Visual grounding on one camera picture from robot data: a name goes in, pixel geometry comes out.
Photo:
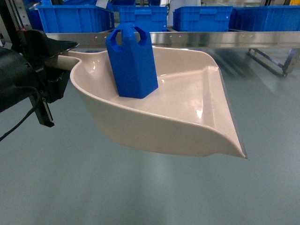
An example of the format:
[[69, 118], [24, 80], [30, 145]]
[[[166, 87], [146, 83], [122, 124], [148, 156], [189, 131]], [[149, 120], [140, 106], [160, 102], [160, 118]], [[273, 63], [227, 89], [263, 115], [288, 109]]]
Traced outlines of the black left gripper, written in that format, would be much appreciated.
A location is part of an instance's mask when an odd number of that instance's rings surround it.
[[18, 51], [0, 49], [0, 110], [35, 96], [38, 122], [53, 127], [48, 103], [63, 98], [68, 77], [64, 69], [50, 67], [46, 61], [56, 60], [60, 53], [76, 48], [78, 43], [51, 39], [41, 30], [22, 30], [18, 34]]

